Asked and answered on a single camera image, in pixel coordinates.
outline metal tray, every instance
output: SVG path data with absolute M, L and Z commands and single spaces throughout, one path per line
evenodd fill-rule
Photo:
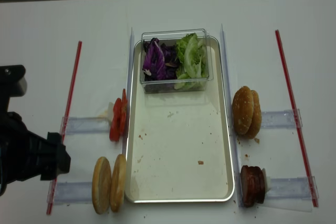
M 129 201 L 227 201 L 235 184 L 219 43 L 211 37 L 213 79 L 205 91 L 145 94 L 141 43 L 134 47 L 127 137 Z

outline red straw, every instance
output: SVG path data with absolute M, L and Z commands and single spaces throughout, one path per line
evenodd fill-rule
M 67 102 L 67 107 L 65 109 L 65 114 L 64 118 L 65 121 L 63 122 L 63 127 L 60 129 L 60 134 L 62 135 L 62 143 L 64 142 L 64 137 L 65 137 L 65 128 L 67 125 L 69 113 L 70 113 L 70 106 L 71 106 L 71 101 L 72 101 L 72 94 L 73 94 L 73 88 L 75 87 L 75 80 L 76 80 L 76 74 L 77 74 L 77 69 L 78 69 L 78 63 L 79 63 L 79 57 L 80 57 L 80 51 L 82 49 L 82 41 L 78 42 L 78 47 L 77 47 L 77 53 L 76 53 L 76 59 L 75 59 L 75 65 L 73 66 L 73 72 L 72 72 L 72 78 L 71 78 L 71 84 L 70 84 L 70 90 L 68 94 L 68 102 Z M 55 178 L 51 182 L 51 200 L 48 203 L 48 208 L 47 208 L 47 215 L 51 215 L 52 211 L 52 206 L 53 206 L 53 201 L 54 201 L 54 195 L 55 195 L 55 188 L 57 184 L 57 178 Z
M 297 111 L 297 107 L 296 107 L 296 103 L 295 103 L 295 99 L 294 99 L 292 85 L 291 85 L 290 79 L 289 79 L 289 72 L 288 72 L 287 63 L 286 63 L 286 59 L 285 59 L 285 53 L 283 52 L 283 47 L 282 47 L 282 42 L 281 42 L 279 30 L 275 31 L 275 36 L 277 37 L 278 48 L 279 48 L 279 52 L 280 52 L 283 71 L 285 73 L 285 78 L 286 78 L 290 103 L 291 103 L 292 109 L 295 113 Z M 298 137 L 299 137 L 299 141 L 300 141 L 300 147 L 301 147 L 304 167 L 306 169 L 307 177 L 309 178 L 308 181 L 309 181 L 310 193 L 311 193 L 311 196 L 312 196 L 312 202 L 313 202 L 314 207 L 318 207 L 319 203 L 318 203 L 318 200 L 317 200 L 317 197 L 316 197 L 317 193 L 315 192 L 315 187 L 314 187 L 313 181 L 311 179 L 312 175 L 311 175 L 311 170 L 310 170 L 310 166 L 309 166 L 309 162 L 308 162 L 308 155 L 307 155 L 306 147 L 304 145 L 303 133 L 302 133 L 301 127 L 299 126 L 299 121 L 298 121 L 297 116 L 295 116 L 295 123 L 296 123 L 296 126 L 297 126 L 297 132 L 298 132 Z

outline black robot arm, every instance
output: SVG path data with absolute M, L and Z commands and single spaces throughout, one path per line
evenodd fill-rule
M 22 65 L 0 67 L 0 196 L 13 181 L 37 175 L 52 180 L 70 170 L 71 158 L 59 133 L 48 132 L 44 139 L 30 132 L 19 114 L 7 112 L 10 97 L 26 92 L 25 72 Z

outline white table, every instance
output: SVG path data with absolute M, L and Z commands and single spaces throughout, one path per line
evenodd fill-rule
M 0 4 L 0 64 L 23 64 L 27 69 L 28 91 L 22 98 L 12 98 L 9 110 L 19 113 L 28 129 L 43 137 L 48 131 L 59 131 L 79 40 L 83 41 L 81 71 L 93 71 L 102 77 L 106 76 L 106 69 L 113 73 L 112 80 L 97 85 L 97 90 L 103 84 L 115 90 L 108 99 L 85 85 L 75 86 L 75 94 L 76 89 L 81 89 L 92 95 L 88 99 L 90 108 L 73 103 L 70 115 L 92 116 L 103 112 L 106 102 L 120 96 L 125 86 L 131 27 L 135 41 L 144 31 L 199 27 L 219 39 L 223 24 L 229 55 L 256 52 L 259 41 L 274 36 L 274 30 L 279 29 L 320 195 L 320 207 L 312 213 L 266 207 L 238 209 L 234 194 L 224 204 L 126 202 L 121 213 L 103 216 L 96 215 L 91 205 L 57 206 L 47 217 L 49 182 L 33 178 L 8 185 L 0 198 L 1 222 L 332 222 L 336 199 L 335 17 L 335 0 L 73 0 Z M 79 73 L 77 78 L 80 83 L 95 86 L 85 75 Z

